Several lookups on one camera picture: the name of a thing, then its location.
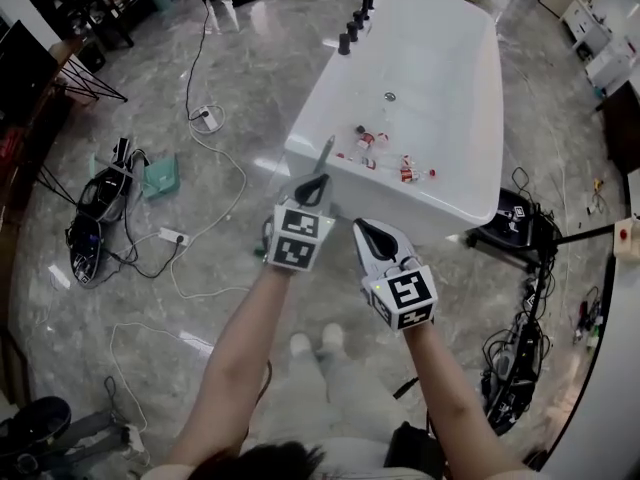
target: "marble floor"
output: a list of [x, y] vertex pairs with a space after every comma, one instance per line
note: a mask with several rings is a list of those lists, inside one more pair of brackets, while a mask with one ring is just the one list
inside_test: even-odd
[[[229, 2], [212, 8], [190, 105], [217, 101], [224, 107], [226, 124], [212, 144], [238, 161], [247, 186], [230, 218], [202, 235], [197, 247], [176, 263], [176, 280], [184, 294], [249, 286], [260, 269], [253, 250], [260, 223], [286, 172], [284, 140], [332, 54], [323, 39], [337, 38], [358, 1], [261, 0], [236, 10]], [[499, 33], [505, 109], [503, 186], [514, 188], [512, 171], [517, 166], [526, 169], [533, 197], [554, 211], [563, 232], [620, 218], [621, 180], [606, 159], [602, 124], [593, 113], [597, 101], [557, 19], [537, 0], [485, 0], [482, 7], [495, 19]], [[141, 200], [135, 206], [131, 217], [135, 238], [157, 232], [160, 226], [193, 236], [218, 218], [241, 187], [239, 172], [224, 157], [192, 141], [187, 129], [185, 89], [205, 14], [200, 0], [175, 0], [168, 11], [141, 23], [132, 32], [135, 47], [109, 53], [100, 72], [129, 102], [103, 98], [76, 106], [46, 160], [77, 198], [89, 177], [90, 154], [108, 156], [121, 136], [133, 139], [152, 159], [176, 153], [182, 186], [177, 194], [152, 203]], [[585, 208], [595, 177], [605, 181], [607, 207], [603, 214], [589, 217]], [[169, 272], [148, 280], [130, 269], [94, 290], [52, 284], [50, 265], [72, 278], [64, 230], [73, 213], [63, 200], [35, 188], [14, 272], [13, 325], [31, 358], [37, 395], [63, 397], [79, 417], [107, 406], [103, 379], [113, 375], [119, 387], [118, 405], [142, 425], [110, 355], [114, 325], [141, 322], [215, 343], [243, 293], [185, 299]], [[346, 329], [348, 353], [377, 372], [390, 390], [413, 376], [403, 341], [365, 305], [358, 291], [351, 240], [348, 223], [339, 222], [315, 270], [296, 277], [272, 355], [273, 382], [256, 413], [251, 438], [265, 437], [261, 417], [286, 378], [292, 332], [306, 331], [317, 341], [323, 325], [337, 321]], [[115, 250], [126, 245], [121, 229], [110, 241]], [[172, 245], [151, 238], [139, 249], [142, 265], [151, 271], [171, 254]], [[558, 254], [557, 288], [542, 319], [553, 348], [530, 410], [504, 437], [521, 456], [550, 443], [575, 401], [589, 356], [584, 346], [572, 346], [572, 321], [589, 288], [602, 284], [608, 251], [608, 239], [597, 238], [564, 247]], [[444, 240], [419, 252], [435, 275], [440, 332], [477, 385], [484, 367], [481, 346], [518, 310], [525, 275], [455, 241]], [[107, 263], [102, 275], [115, 268]], [[118, 328], [112, 345], [149, 422], [143, 437], [151, 463], [157, 464], [194, 400], [206, 348], [139, 326]], [[418, 390], [412, 389], [402, 403], [420, 425], [424, 404]], [[113, 478], [136, 467], [114, 455], [94, 474]]]

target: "black faucet handle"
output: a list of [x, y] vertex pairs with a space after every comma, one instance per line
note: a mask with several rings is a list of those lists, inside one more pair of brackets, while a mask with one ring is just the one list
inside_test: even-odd
[[358, 41], [358, 24], [355, 21], [347, 23], [347, 34], [352, 43]]
[[362, 30], [364, 28], [364, 14], [361, 10], [353, 12], [353, 21], [358, 24], [358, 30]]
[[340, 34], [338, 53], [340, 55], [349, 55], [351, 53], [351, 38], [349, 34]]

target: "freestanding bathtub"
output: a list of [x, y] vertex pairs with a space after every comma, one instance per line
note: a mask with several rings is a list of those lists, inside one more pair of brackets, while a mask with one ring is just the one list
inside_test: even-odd
[[[381, 220], [418, 245], [486, 224], [497, 209], [503, 144], [491, 17], [463, 0], [374, 7], [351, 53], [334, 52], [287, 138], [291, 176], [311, 172], [335, 135], [326, 171], [341, 215]], [[356, 144], [359, 125], [376, 139], [366, 151]], [[403, 155], [418, 180], [401, 180]]]

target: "forearm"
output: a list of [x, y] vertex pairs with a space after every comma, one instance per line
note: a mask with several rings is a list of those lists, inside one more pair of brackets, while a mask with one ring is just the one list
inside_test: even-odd
[[490, 427], [475, 391], [434, 326], [426, 323], [404, 334], [453, 476], [480, 479], [523, 469]]
[[255, 408], [290, 274], [265, 266], [218, 339], [169, 463], [197, 465], [242, 443]]

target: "person's hair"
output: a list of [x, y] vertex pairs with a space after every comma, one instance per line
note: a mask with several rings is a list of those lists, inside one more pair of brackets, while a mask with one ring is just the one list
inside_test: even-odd
[[302, 444], [289, 441], [262, 445], [239, 457], [217, 454], [200, 464], [189, 480], [278, 478], [308, 480], [324, 459], [320, 448], [307, 451]]

